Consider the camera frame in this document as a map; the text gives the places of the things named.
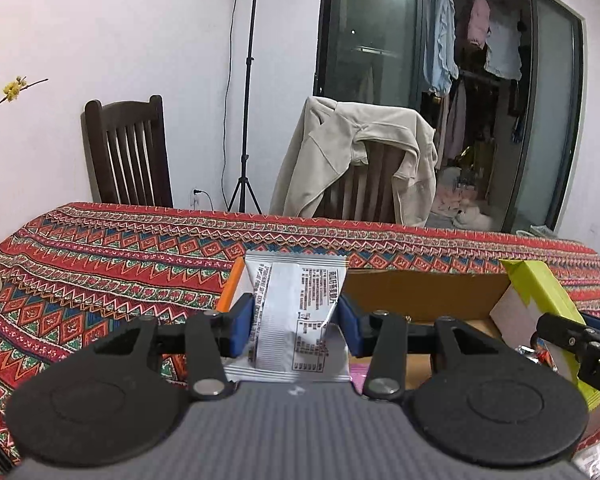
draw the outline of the red patterned tablecloth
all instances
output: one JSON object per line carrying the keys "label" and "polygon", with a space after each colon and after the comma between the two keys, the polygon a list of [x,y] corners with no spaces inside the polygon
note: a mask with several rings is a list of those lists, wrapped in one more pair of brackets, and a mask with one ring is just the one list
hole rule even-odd
{"label": "red patterned tablecloth", "polygon": [[[504,272],[498,260],[549,265],[579,309],[600,316],[600,257],[568,241],[143,206],[71,203],[0,244],[0,446],[18,452],[4,406],[21,382],[114,330],[151,314],[181,322],[213,308],[246,250],[346,254],[351,267]],[[163,374],[182,379],[178,360]]]}

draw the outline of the pink shirt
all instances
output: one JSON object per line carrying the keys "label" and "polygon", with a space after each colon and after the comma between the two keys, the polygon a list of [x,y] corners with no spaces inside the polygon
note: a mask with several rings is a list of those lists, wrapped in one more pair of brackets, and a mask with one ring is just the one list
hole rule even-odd
{"label": "pink shirt", "polygon": [[489,30],[490,12],[487,0],[474,0],[466,35],[469,43],[478,45],[480,48],[484,47],[484,41],[487,39]]}

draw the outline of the light stand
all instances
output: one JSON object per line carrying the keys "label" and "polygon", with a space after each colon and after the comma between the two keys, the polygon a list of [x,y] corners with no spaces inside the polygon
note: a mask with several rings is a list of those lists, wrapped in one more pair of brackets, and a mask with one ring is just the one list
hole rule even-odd
{"label": "light stand", "polygon": [[260,210],[260,206],[258,205],[258,200],[256,199],[256,195],[251,188],[251,184],[249,184],[249,179],[247,177],[247,159],[249,155],[247,155],[247,127],[249,123],[249,86],[251,83],[251,63],[253,62],[253,57],[251,54],[253,53],[253,26],[256,21],[256,1],[253,0],[251,5],[251,27],[249,29],[249,49],[247,51],[247,77],[244,84],[244,119],[242,123],[242,156],[240,161],[242,163],[242,171],[240,172],[240,178],[238,179],[238,184],[235,185],[234,195],[231,197],[231,202],[229,202],[229,209],[231,211],[232,206],[234,205],[235,197],[238,194],[238,190],[240,190],[240,203],[238,205],[238,211],[244,213],[247,188],[249,189],[249,193],[251,198],[253,198],[253,203],[256,205],[256,209],[258,213],[262,214]]}

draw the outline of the wooden chair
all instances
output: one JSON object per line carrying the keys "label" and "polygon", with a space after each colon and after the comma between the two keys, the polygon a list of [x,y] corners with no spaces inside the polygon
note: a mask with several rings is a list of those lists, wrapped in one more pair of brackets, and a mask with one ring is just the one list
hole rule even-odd
{"label": "wooden chair", "polygon": [[173,207],[162,98],[84,107],[100,199],[105,203]]}
{"label": "wooden chair", "polygon": [[380,142],[365,142],[368,166],[349,166],[324,190],[314,218],[395,223],[392,176],[404,152]]}

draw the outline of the hanging clothes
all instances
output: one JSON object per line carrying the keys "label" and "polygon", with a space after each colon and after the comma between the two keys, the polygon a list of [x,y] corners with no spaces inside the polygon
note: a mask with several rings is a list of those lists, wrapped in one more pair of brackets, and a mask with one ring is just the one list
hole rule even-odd
{"label": "hanging clothes", "polygon": [[471,9],[466,38],[469,43],[484,48],[484,41],[489,31],[489,16],[491,9],[487,0],[474,0]]}
{"label": "hanging clothes", "polygon": [[454,61],[456,9],[453,0],[427,0],[427,30],[424,49],[424,78],[429,92],[442,97],[451,90],[451,79],[458,79]]}
{"label": "hanging clothes", "polygon": [[395,221],[424,226],[436,193],[433,128],[415,110],[339,103],[327,97],[306,100],[278,173],[269,213],[311,218],[324,191],[351,164],[369,165],[367,141],[402,151],[402,162],[390,177]]}
{"label": "hanging clothes", "polygon": [[511,14],[501,12],[497,8],[491,9],[490,32],[487,35],[487,62],[484,69],[487,72],[503,79],[522,78],[522,61],[518,47],[520,46],[520,32],[518,20],[520,12]]}
{"label": "hanging clothes", "polygon": [[464,89],[464,81],[461,80],[454,100],[451,103],[451,110],[449,110],[449,117],[446,122],[445,158],[453,159],[462,153],[465,124],[466,91]]}
{"label": "hanging clothes", "polygon": [[436,123],[436,133],[433,135],[433,143],[438,152],[438,161],[436,162],[436,169],[439,170],[442,167],[442,157],[445,151],[445,140],[446,140],[446,122],[449,118],[449,95],[445,95],[440,101],[440,112],[438,113],[438,122]]}

